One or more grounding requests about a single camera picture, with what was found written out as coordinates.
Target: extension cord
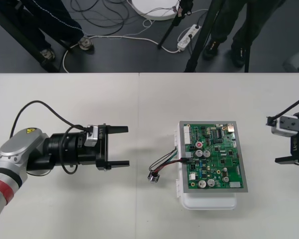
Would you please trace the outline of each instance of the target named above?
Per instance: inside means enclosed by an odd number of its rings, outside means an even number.
[[[180,40],[180,42],[177,44],[177,48],[180,51],[183,51],[186,49],[186,47],[188,46],[188,44],[190,43],[190,38],[189,35],[192,35],[191,39],[194,38],[194,36],[199,32],[201,26],[198,26],[196,24],[194,24],[189,30],[188,32],[184,35],[184,37]]]

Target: dark pants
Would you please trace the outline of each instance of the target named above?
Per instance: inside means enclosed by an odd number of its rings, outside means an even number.
[[[80,24],[71,18],[61,0],[35,1],[43,9],[48,10],[61,21],[81,29]],[[60,23],[49,13],[38,8],[32,0],[21,0],[21,2],[29,12],[31,12],[35,19],[37,19],[38,24],[33,22],[33,18],[28,12],[23,11],[22,14],[19,14],[15,10],[15,0],[0,0],[0,11],[13,22],[30,41],[32,41],[39,51],[50,48],[51,45],[45,41],[44,34],[38,28],[51,35],[53,38],[71,43],[76,43],[83,37],[84,34],[80,30],[70,28]]]
[[[253,42],[261,29],[275,12],[277,8],[285,3],[286,0],[256,0],[253,3],[253,18],[251,26],[251,42]],[[223,8],[219,12],[219,16],[211,32],[211,39],[220,43],[227,40],[227,36],[232,31],[240,11],[248,0],[225,0]],[[233,44],[238,46],[246,46],[246,21],[237,31],[233,38]]]

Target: person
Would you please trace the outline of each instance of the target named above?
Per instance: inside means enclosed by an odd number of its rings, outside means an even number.
[[[92,50],[93,43],[85,36],[79,23],[73,20],[61,0],[35,0],[43,9],[49,11],[65,24],[61,23],[48,12],[39,8],[32,0],[21,0],[28,11],[15,9],[18,0],[0,0],[0,11],[36,46],[40,53],[49,61],[55,59],[51,44],[45,40],[42,31],[70,44],[78,44],[84,50]],[[38,25],[33,23],[33,16]]]
[[[218,53],[218,46],[227,40],[232,31],[239,12],[249,0],[225,0],[222,9],[211,31],[211,39],[203,50],[203,59],[211,60]],[[260,34],[261,29],[276,9],[286,0],[254,0],[253,18],[251,25],[251,42]],[[236,67],[243,67],[246,53],[246,21],[233,37],[231,45],[231,59]]]

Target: yellow warning sticker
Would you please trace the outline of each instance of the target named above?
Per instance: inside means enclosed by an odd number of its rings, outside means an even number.
[[[35,130],[36,130],[36,128],[27,128],[26,133],[32,133]]]

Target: shoe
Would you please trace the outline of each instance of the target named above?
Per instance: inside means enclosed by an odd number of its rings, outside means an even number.
[[[231,45],[231,60],[233,64],[238,67],[242,68],[246,62],[246,49],[241,46]]]
[[[94,47],[92,40],[87,36],[83,36],[81,40],[79,40],[78,45],[83,51],[91,50]]]
[[[40,51],[40,53],[48,61],[54,61],[55,60],[55,53],[52,50],[52,48],[47,48],[47,49],[45,49],[43,51]]]
[[[219,45],[220,42],[217,42],[215,40],[210,40],[203,51],[203,59],[209,61],[215,56],[217,56]]]

